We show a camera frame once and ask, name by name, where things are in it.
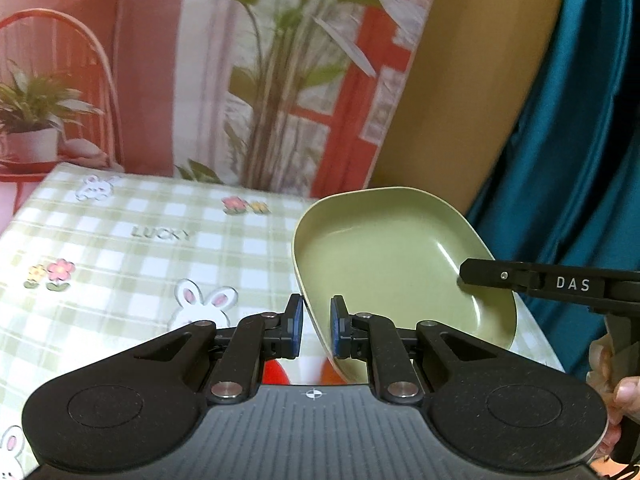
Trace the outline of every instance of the white flower pot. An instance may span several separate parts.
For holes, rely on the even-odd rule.
[[[58,158],[58,131],[55,128],[7,134],[6,143],[9,153],[20,162],[51,162]]]

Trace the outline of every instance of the cartoon rabbit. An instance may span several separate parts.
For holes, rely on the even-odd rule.
[[[0,478],[22,480],[24,471],[18,462],[18,455],[24,447],[24,434],[19,426],[12,426],[4,432],[0,441]]]
[[[104,200],[113,194],[113,183],[119,179],[119,176],[110,176],[105,179],[97,175],[88,176],[84,179],[80,189],[76,191],[76,198],[80,202],[84,202],[84,200]]]
[[[225,311],[238,302],[238,292],[230,286],[223,286],[214,290],[206,300],[203,300],[200,288],[191,280],[180,280],[175,285],[175,299],[180,305],[169,323],[169,330],[195,321],[213,321],[218,328],[229,328],[229,318]]]

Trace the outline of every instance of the green and white gingham tablecloth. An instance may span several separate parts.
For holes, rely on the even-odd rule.
[[[245,202],[227,200],[234,196]],[[244,214],[233,214],[247,204]],[[20,440],[20,429],[12,427],[20,426],[22,407],[41,384],[187,320],[184,299],[202,299],[199,308],[213,312],[224,306],[215,299],[222,292],[231,302],[224,311],[231,326],[251,314],[282,312],[299,291],[290,242],[310,204],[59,165],[0,237],[0,436],[9,431]],[[177,292],[180,283],[187,283],[187,292]],[[516,299],[512,351],[561,369]],[[281,364],[292,383],[313,384],[324,359],[305,312],[301,357]],[[36,465],[26,444],[5,451],[0,472],[3,460],[17,460],[25,472]]]

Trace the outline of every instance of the satin curtain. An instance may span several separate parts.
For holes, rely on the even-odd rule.
[[[496,259],[640,267],[638,132],[609,167],[632,4],[564,0],[514,133],[468,214]],[[608,180],[602,177],[607,171]],[[589,344],[605,331],[602,316],[583,306],[524,299],[564,369],[583,379]]]

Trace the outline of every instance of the gray ribbed panel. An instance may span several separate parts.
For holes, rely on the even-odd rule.
[[[158,462],[110,476],[43,468],[33,480],[594,480],[586,466],[518,477],[464,462],[413,408],[391,406],[368,386],[262,386],[239,406],[207,414],[193,437]]]

